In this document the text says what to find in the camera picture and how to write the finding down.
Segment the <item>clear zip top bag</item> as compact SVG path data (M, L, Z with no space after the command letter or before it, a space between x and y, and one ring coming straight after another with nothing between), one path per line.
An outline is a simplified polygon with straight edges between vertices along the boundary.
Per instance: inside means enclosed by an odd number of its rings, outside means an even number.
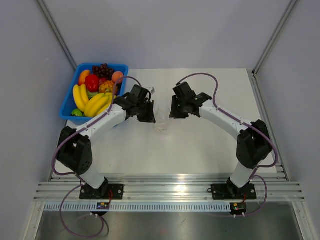
M170 130L170 112L167 109L158 106L155 111L156 123L153 127L154 131L158 134L168 134Z

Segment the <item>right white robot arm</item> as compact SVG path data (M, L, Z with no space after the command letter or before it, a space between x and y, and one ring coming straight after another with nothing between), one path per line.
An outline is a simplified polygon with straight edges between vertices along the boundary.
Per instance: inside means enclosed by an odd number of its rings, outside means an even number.
M186 119L190 115L205 119L236 140L236 158L238 164L230 176L227 193L232 198L239 198L245 192L245 185L250 181L254 170L273 150L269 132L262 120L246 123L239 117L213 103L213 98L206 93L196 94L187 82L173 88L171 101L171 119Z

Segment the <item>orange peach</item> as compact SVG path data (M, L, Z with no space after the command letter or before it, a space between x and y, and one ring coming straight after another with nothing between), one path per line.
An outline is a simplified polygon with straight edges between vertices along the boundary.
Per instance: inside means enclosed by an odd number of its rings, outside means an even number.
M111 80L116 83L119 79L121 79L124 74L121 71L115 71L111 77Z

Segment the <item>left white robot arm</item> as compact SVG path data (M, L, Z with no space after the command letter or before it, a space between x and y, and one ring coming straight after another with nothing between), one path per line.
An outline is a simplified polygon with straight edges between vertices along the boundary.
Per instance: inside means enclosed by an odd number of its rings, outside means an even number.
M103 199L108 194L109 181L93 166L92 141L129 118L136 117L141 123L155 124L154 93L153 87L144 88L136 84L131 92L114 99L107 110L92 120L77 128L63 128L51 166L54 168L56 162L60 162L71 170L71 175L82 181L83 187L90 189L95 198Z

